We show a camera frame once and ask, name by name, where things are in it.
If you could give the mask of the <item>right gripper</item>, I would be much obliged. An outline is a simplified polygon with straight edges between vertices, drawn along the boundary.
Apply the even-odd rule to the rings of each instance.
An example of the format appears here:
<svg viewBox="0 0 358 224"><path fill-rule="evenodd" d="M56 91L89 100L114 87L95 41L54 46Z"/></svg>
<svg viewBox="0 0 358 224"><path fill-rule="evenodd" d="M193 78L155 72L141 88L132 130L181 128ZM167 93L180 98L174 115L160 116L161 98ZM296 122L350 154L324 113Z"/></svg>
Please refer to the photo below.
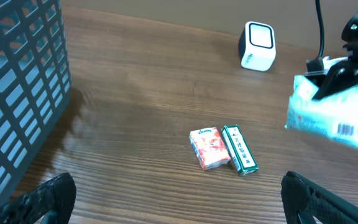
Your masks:
<svg viewBox="0 0 358 224"><path fill-rule="evenodd" d="M323 58L324 24L320 1L315 1L319 24L319 52L316 58ZM347 50L348 60L339 62L329 69L322 85L314 94L314 100L322 100L346 89L358 85L358 12L344 27L341 39L346 42L343 47Z"/></svg>

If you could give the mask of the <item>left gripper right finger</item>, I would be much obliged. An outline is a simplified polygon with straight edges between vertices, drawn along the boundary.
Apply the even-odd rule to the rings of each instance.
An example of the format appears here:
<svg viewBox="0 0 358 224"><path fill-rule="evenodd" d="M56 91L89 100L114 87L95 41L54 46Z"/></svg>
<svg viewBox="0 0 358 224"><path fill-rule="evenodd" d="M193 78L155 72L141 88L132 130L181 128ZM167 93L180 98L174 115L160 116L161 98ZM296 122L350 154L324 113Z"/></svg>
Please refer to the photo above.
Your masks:
<svg viewBox="0 0 358 224"><path fill-rule="evenodd" d="M358 223L357 206L296 172L287 172L281 186L287 223Z"/></svg>

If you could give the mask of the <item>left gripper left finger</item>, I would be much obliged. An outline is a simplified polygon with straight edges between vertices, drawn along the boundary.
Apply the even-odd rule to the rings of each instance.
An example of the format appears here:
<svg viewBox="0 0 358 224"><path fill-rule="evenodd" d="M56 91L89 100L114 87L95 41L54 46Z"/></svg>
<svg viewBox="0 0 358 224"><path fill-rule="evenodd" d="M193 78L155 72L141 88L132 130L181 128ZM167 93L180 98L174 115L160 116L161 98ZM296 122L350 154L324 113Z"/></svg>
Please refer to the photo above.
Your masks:
<svg viewBox="0 0 358 224"><path fill-rule="evenodd" d="M0 223L64 223L70 220L76 200L73 177L65 172L36 189L0 206Z"/></svg>

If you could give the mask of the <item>green white medicine box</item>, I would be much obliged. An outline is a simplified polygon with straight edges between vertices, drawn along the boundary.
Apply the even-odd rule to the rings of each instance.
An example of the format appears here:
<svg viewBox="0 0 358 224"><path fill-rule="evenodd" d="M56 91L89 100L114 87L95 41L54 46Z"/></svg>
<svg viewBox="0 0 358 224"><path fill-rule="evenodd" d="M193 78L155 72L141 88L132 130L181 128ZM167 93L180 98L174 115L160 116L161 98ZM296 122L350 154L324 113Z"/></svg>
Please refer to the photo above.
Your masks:
<svg viewBox="0 0 358 224"><path fill-rule="evenodd" d="M243 177L257 172L259 167L239 126L224 126L222 136L238 175Z"/></svg>

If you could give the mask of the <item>green 3M gloves bag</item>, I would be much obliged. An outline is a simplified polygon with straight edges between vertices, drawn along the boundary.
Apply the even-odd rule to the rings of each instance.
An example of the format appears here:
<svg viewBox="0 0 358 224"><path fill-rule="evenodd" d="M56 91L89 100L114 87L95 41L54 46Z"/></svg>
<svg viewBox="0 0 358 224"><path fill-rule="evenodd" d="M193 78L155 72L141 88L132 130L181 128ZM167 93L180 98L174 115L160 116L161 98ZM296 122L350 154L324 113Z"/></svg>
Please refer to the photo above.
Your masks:
<svg viewBox="0 0 358 224"><path fill-rule="evenodd" d="M322 100L312 99L317 91L304 75L294 77L285 127L358 148L358 85Z"/></svg>

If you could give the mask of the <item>orange tissue pack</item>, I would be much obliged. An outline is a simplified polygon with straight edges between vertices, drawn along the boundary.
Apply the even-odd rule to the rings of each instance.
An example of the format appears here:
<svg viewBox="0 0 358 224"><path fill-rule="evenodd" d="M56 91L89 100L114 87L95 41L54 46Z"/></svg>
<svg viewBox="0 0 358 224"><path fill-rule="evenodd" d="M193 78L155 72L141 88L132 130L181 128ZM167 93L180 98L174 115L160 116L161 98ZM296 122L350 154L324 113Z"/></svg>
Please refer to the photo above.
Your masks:
<svg viewBox="0 0 358 224"><path fill-rule="evenodd" d="M189 139L203 170L219 167L231 160L216 127L191 131Z"/></svg>

